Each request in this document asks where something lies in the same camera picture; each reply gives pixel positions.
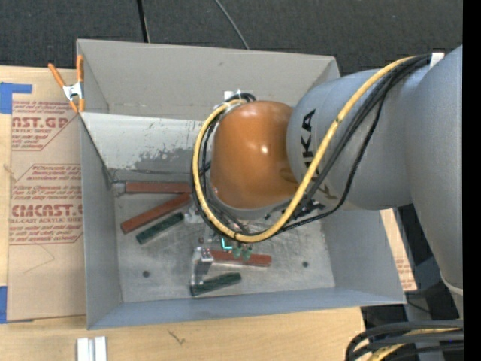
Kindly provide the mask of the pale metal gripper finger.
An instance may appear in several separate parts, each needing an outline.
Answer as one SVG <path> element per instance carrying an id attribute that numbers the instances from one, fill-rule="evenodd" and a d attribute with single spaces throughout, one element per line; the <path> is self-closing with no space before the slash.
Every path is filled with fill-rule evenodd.
<path id="1" fill-rule="evenodd" d="M 211 250 L 209 247 L 201 249 L 201 276 L 204 277 L 214 262 Z"/>
<path id="2" fill-rule="evenodd" d="M 202 270 L 202 247 L 196 247 L 192 253 L 192 264 L 191 264 L 191 278 L 190 278 L 190 285 L 198 285 L 202 282 L 203 279 L 203 270 Z"/>

